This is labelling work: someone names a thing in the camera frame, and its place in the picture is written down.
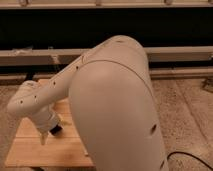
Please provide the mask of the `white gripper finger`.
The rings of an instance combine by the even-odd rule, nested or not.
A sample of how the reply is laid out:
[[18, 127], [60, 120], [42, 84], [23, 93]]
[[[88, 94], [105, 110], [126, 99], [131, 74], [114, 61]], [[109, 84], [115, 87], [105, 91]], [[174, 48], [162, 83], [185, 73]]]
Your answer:
[[59, 125], [60, 126], [67, 126], [67, 125], [72, 125], [71, 122], [69, 122], [66, 118], [60, 118], [60, 121], [59, 121]]
[[39, 133], [39, 138], [40, 138], [41, 145], [45, 145], [46, 144], [47, 137], [48, 137], [48, 132]]

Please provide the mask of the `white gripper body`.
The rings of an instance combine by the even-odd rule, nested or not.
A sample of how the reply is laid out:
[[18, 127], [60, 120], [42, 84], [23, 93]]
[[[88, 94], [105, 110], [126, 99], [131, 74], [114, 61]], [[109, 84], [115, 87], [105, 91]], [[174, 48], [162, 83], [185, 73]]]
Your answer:
[[59, 121], [60, 118], [52, 106], [45, 106], [32, 115], [32, 122], [40, 133], [50, 132], [52, 128], [59, 124]]

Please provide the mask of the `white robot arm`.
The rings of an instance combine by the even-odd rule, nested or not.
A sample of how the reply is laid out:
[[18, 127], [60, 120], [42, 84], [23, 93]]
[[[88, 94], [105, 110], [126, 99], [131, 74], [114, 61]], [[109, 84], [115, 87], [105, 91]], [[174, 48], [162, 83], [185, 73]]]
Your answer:
[[46, 84], [22, 83], [7, 109], [45, 132], [58, 124], [51, 105], [64, 98], [97, 171], [169, 171], [147, 55], [135, 39], [113, 36]]

